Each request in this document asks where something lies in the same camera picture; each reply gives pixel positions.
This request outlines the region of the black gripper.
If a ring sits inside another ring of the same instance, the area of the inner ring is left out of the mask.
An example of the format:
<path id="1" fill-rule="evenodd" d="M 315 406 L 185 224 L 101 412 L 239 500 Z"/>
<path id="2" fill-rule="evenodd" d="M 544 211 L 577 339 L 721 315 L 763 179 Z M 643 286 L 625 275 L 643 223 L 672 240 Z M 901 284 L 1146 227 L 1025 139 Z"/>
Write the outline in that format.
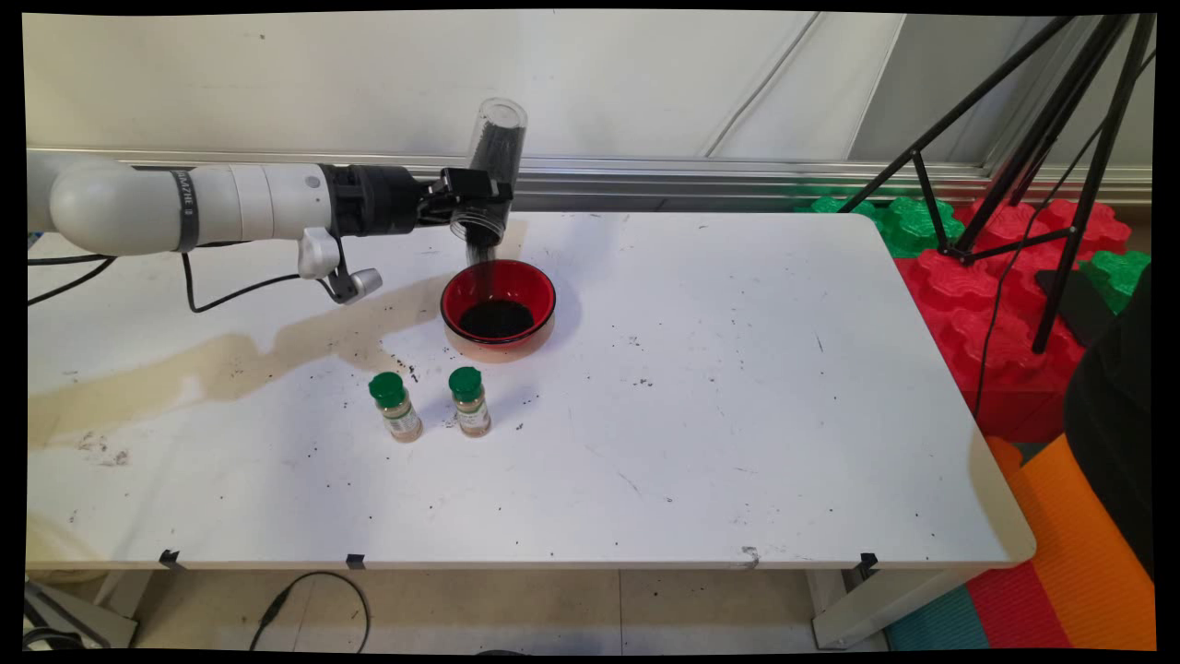
<path id="1" fill-rule="evenodd" d="M 513 185 L 485 170 L 445 167 L 422 184 L 400 165 L 322 164 L 330 202 L 328 231 L 336 238 L 406 235 L 419 223 L 504 223 Z"/>

